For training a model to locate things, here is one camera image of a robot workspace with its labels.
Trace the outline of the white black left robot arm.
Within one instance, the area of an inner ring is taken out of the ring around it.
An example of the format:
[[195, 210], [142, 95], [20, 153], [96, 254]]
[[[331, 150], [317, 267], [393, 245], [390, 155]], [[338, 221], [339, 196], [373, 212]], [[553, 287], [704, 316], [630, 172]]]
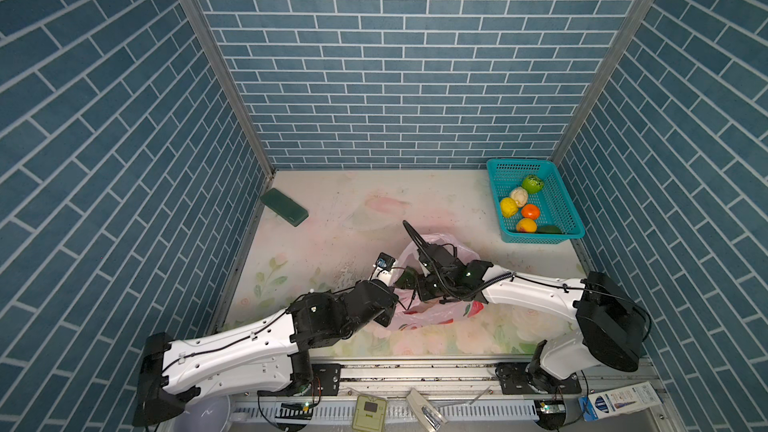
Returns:
[[347, 340], [371, 322], [388, 325], [398, 303], [382, 281], [363, 280], [303, 294], [265, 319], [218, 334], [153, 334], [142, 351], [132, 424], [147, 429], [209, 397], [296, 395], [314, 381], [310, 350]]

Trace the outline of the pale cream round fruit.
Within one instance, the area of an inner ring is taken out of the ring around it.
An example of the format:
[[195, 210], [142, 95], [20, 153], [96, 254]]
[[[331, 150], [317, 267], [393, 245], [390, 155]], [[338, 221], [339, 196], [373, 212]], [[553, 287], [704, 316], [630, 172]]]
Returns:
[[528, 203], [529, 193], [523, 187], [517, 187], [509, 193], [509, 198], [518, 208], [522, 208]]

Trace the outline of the green round fruit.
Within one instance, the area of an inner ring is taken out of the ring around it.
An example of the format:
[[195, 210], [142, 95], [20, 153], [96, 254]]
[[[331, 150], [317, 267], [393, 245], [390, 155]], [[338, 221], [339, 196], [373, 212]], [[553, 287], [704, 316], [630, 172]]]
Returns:
[[537, 194], [543, 190], [545, 182], [536, 175], [528, 175], [521, 182], [521, 188], [529, 195]]

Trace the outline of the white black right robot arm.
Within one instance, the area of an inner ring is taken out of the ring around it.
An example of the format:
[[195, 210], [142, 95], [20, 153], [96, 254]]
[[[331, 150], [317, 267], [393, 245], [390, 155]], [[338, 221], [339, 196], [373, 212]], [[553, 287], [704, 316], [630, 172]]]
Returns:
[[570, 323], [567, 334], [537, 344], [525, 368], [527, 382], [535, 390], [554, 393], [575, 373], [597, 365], [638, 370], [650, 318], [607, 275], [547, 278], [489, 261], [464, 263], [451, 245], [421, 239], [415, 244], [422, 269], [416, 279], [420, 299], [519, 306]]

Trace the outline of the pink plastic bag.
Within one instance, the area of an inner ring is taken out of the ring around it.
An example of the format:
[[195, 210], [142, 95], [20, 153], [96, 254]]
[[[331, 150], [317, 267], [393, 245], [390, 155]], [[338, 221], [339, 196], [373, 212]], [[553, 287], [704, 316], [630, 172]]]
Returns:
[[[393, 271], [392, 285], [399, 278], [405, 267], [412, 267], [422, 272], [418, 261], [418, 249], [411, 243], [397, 257]], [[386, 329], [390, 332], [417, 330], [432, 325], [447, 325], [479, 314], [486, 306], [478, 301], [457, 302], [445, 299], [433, 299], [422, 302], [416, 290], [403, 290], [395, 287], [401, 305], [396, 306], [392, 322]]]

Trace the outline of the yellow lemon fruit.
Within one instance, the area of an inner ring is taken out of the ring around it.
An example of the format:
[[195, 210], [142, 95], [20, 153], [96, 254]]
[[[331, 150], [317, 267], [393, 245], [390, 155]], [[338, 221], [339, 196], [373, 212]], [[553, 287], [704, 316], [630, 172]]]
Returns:
[[510, 197], [503, 198], [499, 202], [499, 207], [503, 218], [511, 218], [519, 210], [517, 203]]

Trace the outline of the yellow orange mango fruit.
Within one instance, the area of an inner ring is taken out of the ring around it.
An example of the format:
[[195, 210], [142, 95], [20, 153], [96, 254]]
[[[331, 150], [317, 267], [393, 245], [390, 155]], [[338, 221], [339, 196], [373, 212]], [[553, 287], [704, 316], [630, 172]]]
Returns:
[[518, 233], [536, 233], [538, 225], [534, 219], [523, 218], [515, 226]]

